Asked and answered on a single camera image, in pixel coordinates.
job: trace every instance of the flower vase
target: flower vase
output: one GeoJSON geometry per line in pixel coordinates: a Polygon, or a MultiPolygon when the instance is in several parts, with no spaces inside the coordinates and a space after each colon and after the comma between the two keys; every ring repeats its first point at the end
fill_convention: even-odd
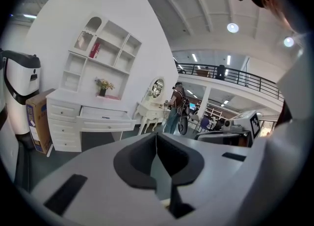
{"type": "Polygon", "coordinates": [[[100,89],[100,92],[99,92],[99,96],[104,97],[105,94],[106,94],[106,90],[107,90],[107,89],[101,88],[101,89],[100,89]]]}

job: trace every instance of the handrail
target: handrail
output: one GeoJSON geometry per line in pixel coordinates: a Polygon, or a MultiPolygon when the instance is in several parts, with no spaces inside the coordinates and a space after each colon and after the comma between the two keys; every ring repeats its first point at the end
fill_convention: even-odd
{"type": "Polygon", "coordinates": [[[240,71],[237,69],[225,67],[220,74],[222,76],[217,76],[219,66],[209,65],[209,64],[197,64],[197,63],[180,63],[177,65],[178,73],[195,75],[206,78],[213,78],[217,80],[224,80],[236,85],[241,85],[243,87],[248,87],[253,90],[257,90],[263,94],[270,97],[276,98],[280,101],[284,101],[284,97],[277,88],[275,82],[269,79],[257,76],[255,74],[240,71]]]}

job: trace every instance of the person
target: person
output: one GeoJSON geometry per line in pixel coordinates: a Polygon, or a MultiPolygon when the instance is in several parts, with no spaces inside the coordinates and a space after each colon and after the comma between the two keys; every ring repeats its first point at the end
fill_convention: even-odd
{"type": "Polygon", "coordinates": [[[185,92],[181,82],[177,82],[174,89],[174,94],[170,100],[170,102],[165,102],[164,106],[172,106],[172,109],[169,113],[169,117],[167,119],[166,127],[164,129],[165,133],[174,134],[175,129],[177,127],[179,121],[179,114],[177,113],[177,107],[182,104],[182,100],[185,97],[185,92]]]}

